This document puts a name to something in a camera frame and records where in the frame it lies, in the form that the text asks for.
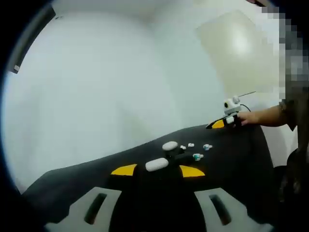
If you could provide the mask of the person's right hand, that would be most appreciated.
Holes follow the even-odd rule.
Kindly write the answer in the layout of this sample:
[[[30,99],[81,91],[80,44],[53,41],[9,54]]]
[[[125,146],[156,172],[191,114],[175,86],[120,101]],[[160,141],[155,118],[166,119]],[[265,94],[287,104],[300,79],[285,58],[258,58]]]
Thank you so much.
[[[237,116],[240,119],[242,126],[257,123],[257,118],[254,112],[239,112]]]

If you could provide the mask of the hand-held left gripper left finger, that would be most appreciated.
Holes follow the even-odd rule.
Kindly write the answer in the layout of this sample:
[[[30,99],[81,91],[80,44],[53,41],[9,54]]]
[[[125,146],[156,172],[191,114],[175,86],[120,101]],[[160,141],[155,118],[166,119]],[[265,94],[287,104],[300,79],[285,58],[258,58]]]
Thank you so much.
[[[70,206],[68,216],[46,227],[50,232],[108,232],[121,193],[94,187]]]

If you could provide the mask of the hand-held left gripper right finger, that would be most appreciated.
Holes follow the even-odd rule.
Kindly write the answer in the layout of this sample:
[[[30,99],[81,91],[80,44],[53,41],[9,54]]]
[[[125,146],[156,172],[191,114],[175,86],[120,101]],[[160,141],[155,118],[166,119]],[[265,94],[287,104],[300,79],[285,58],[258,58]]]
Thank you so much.
[[[181,165],[180,231],[270,232],[274,206],[268,182],[241,169]]]

